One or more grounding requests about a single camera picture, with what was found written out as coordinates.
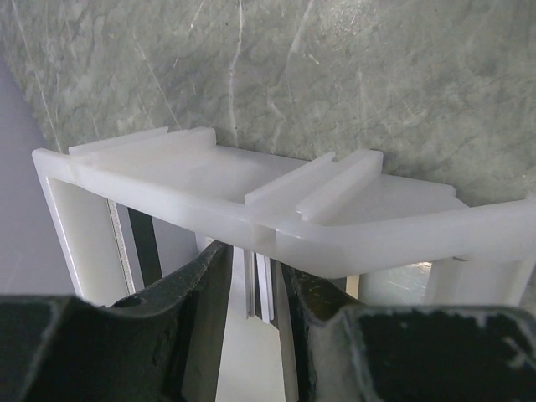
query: white plastic divider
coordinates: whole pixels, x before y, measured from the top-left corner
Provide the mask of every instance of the white plastic divider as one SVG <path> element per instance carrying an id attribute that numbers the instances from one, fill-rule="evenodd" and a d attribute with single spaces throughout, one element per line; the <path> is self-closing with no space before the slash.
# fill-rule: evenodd
<path id="1" fill-rule="evenodd" d="M 451 186 L 381 174 L 381 152 L 304 162 L 219 147 L 206 128 L 72 152 L 33 158 L 76 290 L 93 302 L 126 293 L 107 199 L 313 275 L 370 273 L 360 290 L 385 281 L 378 270 L 433 262 L 428 302 L 515 304 L 536 260 L 535 199 L 468 208 Z"/>

